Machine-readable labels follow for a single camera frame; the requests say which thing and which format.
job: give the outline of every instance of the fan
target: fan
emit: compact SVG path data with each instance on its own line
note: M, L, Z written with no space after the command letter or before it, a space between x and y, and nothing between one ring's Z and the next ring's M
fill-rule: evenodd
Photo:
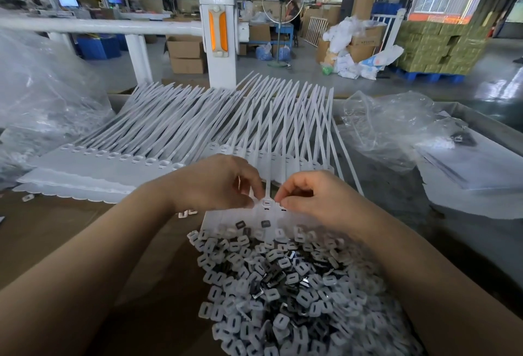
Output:
M293 22L297 16L300 15L301 10L303 9L304 0L263 0L262 5L267 17L272 21L278 24L278 42L276 50L276 61L270 61L268 65L270 67L287 67L290 68L290 64L286 62L280 62L280 35L282 31L282 25ZM272 10L277 6L278 3L278 12L272 13Z

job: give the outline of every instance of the person's left hand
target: person's left hand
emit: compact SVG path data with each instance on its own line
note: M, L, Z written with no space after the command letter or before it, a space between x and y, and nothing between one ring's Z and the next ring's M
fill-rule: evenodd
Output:
M216 154L198 163L179 168L143 185L163 198L169 211L226 210L254 206L248 196L265 196L258 170L245 159Z

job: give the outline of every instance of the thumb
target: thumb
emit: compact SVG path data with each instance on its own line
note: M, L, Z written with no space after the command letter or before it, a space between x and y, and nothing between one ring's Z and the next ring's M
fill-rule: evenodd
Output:
M280 205L292 212L312 214L315 200L314 197L287 196L281 200Z
M228 208L252 208L254 207L254 201L247 195L235 194L229 198Z

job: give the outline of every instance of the brown work surface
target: brown work surface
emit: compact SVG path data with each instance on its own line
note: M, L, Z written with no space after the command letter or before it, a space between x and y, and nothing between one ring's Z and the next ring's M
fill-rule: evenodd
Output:
M0 198L0 286L4 287L107 211L111 205L4 192ZM209 320L198 317L209 288L186 234L203 213L173 218L153 239L87 355L222 354Z

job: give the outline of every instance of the concrete floor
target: concrete floor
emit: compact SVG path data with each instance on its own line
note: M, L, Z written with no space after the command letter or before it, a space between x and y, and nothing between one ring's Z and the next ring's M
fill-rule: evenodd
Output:
M174 75L167 53L163 52L164 41L165 39L159 38L157 43L147 45L154 80L167 78L183 81L208 78L206 74ZM255 71L285 79L313 82L328 88L334 87L335 95L347 97L358 90L371 96L415 90L433 99L459 101L518 130L523 130L523 119L519 114L523 108L523 66L512 62L523 55L523 40L491 40L485 55L460 84L451 84L445 80L436 83L426 83L422 80L407 83L387 70L381 73L386 79L376 81L363 78L345 79L336 74L325 76L314 61L315 50L313 46L300 40L300 47L293 49L296 57L291 62L292 68L289 69L270 68L266 62L258 61L254 52L251 52L248 56L239 57L237 78L241 79L250 71ZM109 93L136 85L127 52L122 52L121 57L109 61L88 63L105 78Z

